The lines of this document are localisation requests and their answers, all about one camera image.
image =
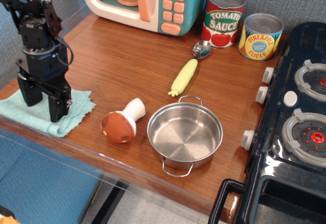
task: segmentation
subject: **light blue towel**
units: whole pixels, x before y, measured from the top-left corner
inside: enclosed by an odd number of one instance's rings
[[[41,102],[28,107],[18,90],[9,98],[0,100],[0,114],[33,129],[64,137],[91,112],[95,103],[91,102],[90,91],[71,90],[72,105],[69,113],[57,122],[51,122],[48,96],[43,94]]]

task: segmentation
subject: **wooden table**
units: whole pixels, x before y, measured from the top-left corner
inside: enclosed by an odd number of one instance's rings
[[[75,55],[66,79],[74,89],[92,91],[91,99],[97,104],[92,113],[64,138],[37,133],[3,117],[0,126],[209,214],[224,179],[244,182],[248,152],[240,146],[242,134],[258,124],[262,105],[255,102],[256,93],[264,85],[261,80],[265,68],[277,64],[287,36],[282,37],[275,57],[265,62],[248,60],[240,54],[240,35],[231,47],[213,48],[199,61],[182,95],[203,100],[203,105],[220,119],[224,138],[212,161],[194,169],[188,177],[175,178],[163,172],[162,162],[148,140],[147,124],[158,109],[179,100],[180,96],[171,97],[168,92],[192,58],[192,48],[201,39],[201,27],[202,22],[197,21],[188,34],[171,37],[91,14],[65,40]],[[0,91],[0,99],[18,89],[15,79]],[[140,98],[146,108],[146,115],[137,121],[135,139],[127,144],[108,142],[100,130],[102,118],[122,110],[134,98]]]

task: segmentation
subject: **black stove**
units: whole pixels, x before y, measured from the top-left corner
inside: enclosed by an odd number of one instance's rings
[[[326,24],[294,28],[263,81],[258,127],[241,142],[246,181],[222,183],[209,223],[230,192],[240,195],[232,223],[326,223]]]

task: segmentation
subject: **stainless steel pot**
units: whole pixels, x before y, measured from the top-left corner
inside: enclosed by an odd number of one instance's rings
[[[181,102],[185,97],[196,98],[201,104]],[[185,177],[212,159],[222,142],[223,129],[217,116],[203,107],[200,98],[183,96],[177,103],[168,104],[152,115],[147,135],[162,159],[163,171],[173,177]],[[188,172],[174,175],[165,165],[188,169]]]

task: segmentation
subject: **silver spoon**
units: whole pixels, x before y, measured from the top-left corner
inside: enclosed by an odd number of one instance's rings
[[[186,63],[182,70],[179,72],[177,78],[175,78],[174,82],[172,83],[171,91],[168,92],[169,95],[174,97],[183,93],[184,89],[187,87],[196,71],[198,59],[206,57],[209,52],[210,44],[208,41],[200,41],[194,45],[194,58],[189,60],[188,63]]]

